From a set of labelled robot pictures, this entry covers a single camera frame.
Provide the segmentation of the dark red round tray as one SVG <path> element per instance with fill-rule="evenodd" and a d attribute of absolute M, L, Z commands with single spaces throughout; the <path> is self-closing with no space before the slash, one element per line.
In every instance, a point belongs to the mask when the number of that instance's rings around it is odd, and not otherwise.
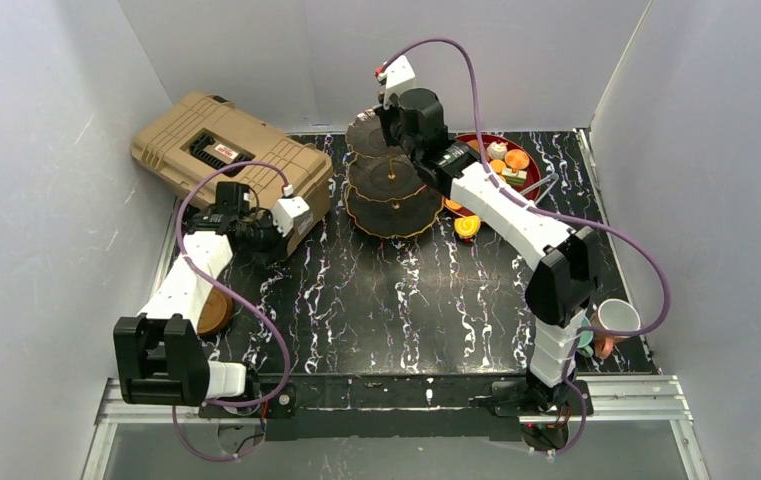
<path fill-rule="evenodd" d="M 519 183 L 516 180 L 508 180 L 508 184 L 512 187 L 513 190 L 519 192 L 527 200 L 536 201 L 539 198 L 542 189 L 542 175 L 540 173 L 539 167 L 533 159 L 533 156 L 524 150 L 519 142 L 509 140 L 502 136 L 484 133 L 483 139 L 486 142 L 486 146 L 489 146 L 495 142 L 503 143 L 506 145 L 508 151 L 519 150 L 527 155 L 528 164 L 524 168 L 524 172 L 526 173 L 524 183 Z M 471 211 L 447 198 L 443 199 L 443 206 L 450 214 L 457 217 L 466 217 L 472 215 Z"/>

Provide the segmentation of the three tier glass stand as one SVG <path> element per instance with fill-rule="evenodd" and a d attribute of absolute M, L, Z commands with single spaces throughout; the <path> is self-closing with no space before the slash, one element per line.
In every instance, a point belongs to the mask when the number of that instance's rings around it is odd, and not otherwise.
<path fill-rule="evenodd" d="M 346 162 L 343 199 L 360 230 L 379 238 L 408 238 L 436 222 L 442 196 L 422 181 L 401 148 L 386 145 L 373 110 L 357 114 L 345 140 L 353 158 Z"/>

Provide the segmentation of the tan plastic toolbox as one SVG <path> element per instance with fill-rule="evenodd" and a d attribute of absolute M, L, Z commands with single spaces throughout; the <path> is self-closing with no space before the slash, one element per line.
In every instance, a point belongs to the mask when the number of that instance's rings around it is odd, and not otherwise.
<path fill-rule="evenodd" d="M 311 219 L 301 224 L 289 240 L 287 255 L 294 253 L 330 210 L 330 156 L 218 95 L 194 91 L 184 96 L 133 137 L 131 155 L 180 198 L 228 164 L 260 161 L 276 166 L 311 212 Z"/>

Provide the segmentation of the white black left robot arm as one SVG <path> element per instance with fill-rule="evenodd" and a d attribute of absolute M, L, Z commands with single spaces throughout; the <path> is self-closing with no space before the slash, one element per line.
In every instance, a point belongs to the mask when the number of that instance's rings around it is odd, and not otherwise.
<path fill-rule="evenodd" d="M 252 197 L 246 184 L 218 184 L 215 202 L 178 228 L 180 256 L 156 293 L 138 314 L 115 324 L 126 403 L 250 409 L 266 401 L 247 365 L 211 360 L 199 341 L 206 301 L 235 249 L 273 253 L 286 243 L 271 216 L 251 206 Z"/>

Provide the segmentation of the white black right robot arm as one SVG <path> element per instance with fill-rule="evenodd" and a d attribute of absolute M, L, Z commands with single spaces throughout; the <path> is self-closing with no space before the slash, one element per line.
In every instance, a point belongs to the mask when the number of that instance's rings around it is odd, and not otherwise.
<path fill-rule="evenodd" d="M 558 397 L 574 370 L 575 343 L 599 284 L 591 256 L 598 245 L 595 232 L 535 212 L 483 154 L 449 134 L 443 106 L 431 90 L 381 93 L 374 112 L 385 143 L 403 150 L 424 183 L 477 215 L 532 270 L 524 293 L 535 317 L 527 388 L 548 400 Z"/>

